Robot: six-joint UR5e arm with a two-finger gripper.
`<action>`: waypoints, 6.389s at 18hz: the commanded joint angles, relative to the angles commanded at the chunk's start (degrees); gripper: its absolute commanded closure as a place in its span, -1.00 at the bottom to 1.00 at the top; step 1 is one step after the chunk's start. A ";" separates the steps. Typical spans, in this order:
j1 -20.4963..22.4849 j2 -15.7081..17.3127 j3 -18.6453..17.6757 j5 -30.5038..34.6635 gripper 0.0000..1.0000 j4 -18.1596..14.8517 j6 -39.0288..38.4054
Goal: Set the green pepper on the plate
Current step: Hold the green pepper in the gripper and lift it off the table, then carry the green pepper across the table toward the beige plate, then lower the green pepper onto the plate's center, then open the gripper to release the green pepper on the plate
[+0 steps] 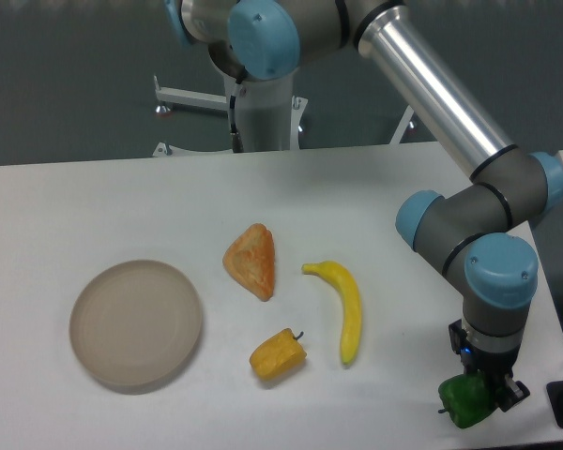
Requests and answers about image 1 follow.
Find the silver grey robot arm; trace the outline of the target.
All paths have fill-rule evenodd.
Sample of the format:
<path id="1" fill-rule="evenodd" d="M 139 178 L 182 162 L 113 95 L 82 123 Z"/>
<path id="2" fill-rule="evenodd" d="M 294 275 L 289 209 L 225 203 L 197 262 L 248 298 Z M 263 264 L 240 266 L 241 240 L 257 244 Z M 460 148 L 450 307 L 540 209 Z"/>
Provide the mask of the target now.
<path id="1" fill-rule="evenodd" d="M 473 398 L 507 411 L 528 397 L 512 375 L 536 291 L 538 259 L 510 231 L 563 198 L 563 166 L 522 151 L 460 85 L 409 21 L 402 1 L 168 1 L 176 40 L 204 43 L 231 80 L 237 153 L 291 144 L 297 69 L 347 46 L 381 69 L 471 185 L 421 191 L 401 206 L 403 240 L 463 296 L 449 327 Z"/>

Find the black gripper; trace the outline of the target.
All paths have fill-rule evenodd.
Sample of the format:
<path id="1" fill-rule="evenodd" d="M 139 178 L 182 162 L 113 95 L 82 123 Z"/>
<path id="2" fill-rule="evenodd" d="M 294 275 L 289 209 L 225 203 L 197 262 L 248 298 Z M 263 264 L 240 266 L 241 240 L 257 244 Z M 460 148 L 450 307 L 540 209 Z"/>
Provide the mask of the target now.
<path id="1" fill-rule="evenodd" d="M 513 379 L 513 366 L 522 344 L 522 331 L 495 337 L 486 335 L 466 320 L 449 325 L 452 351 L 460 356 L 467 375 L 480 373 L 495 391 L 495 405 L 503 413 L 530 396 L 521 381 Z"/>

